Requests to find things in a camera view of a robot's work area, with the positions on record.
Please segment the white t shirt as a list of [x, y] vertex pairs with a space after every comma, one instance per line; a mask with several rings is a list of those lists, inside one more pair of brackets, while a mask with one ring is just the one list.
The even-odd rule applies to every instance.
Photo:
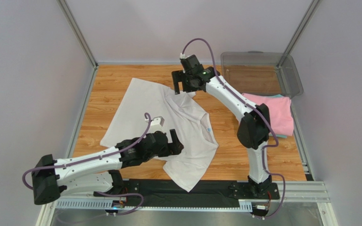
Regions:
[[174, 129], [184, 149], [179, 155], [164, 157], [167, 175], [182, 189], [190, 192], [209, 167], [218, 143], [214, 138], [209, 114], [193, 100], [195, 93], [175, 94], [171, 88], [137, 78], [130, 85], [100, 145], [112, 147], [132, 138], [139, 138], [147, 128], [144, 114], [152, 123], [149, 132], [166, 133]]

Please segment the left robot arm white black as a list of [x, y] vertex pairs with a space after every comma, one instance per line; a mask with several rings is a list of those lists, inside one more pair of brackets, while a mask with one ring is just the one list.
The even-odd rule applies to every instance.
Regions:
[[183, 149], [172, 129], [169, 137], [161, 131], [147, 133], [81, 157], [55, 160], [51, 154], [45, 155], [31, 172], [33, 202], [43, 205], [63, 195], [85, 192], [94, 196], [124, 194], [120, 169], [139, 166], [155, 157], [179, 155]]

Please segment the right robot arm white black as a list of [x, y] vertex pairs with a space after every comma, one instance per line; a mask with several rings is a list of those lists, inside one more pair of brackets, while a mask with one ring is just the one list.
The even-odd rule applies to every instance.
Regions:
[[248, 185], [245, 187], [255, 198], [269, 197], [272, 176], [267, 167], [267, 148], [272, 131], [267, 105], [257, 105], [238, 93], [216, 70], [204, 68], [195, 55], [180, 54], [182, 70], [172, 72], [176, 94], [181, 91], [204, 91], [218, 99], [237, 118], [237, 138], [247, 148], [249, 159]]

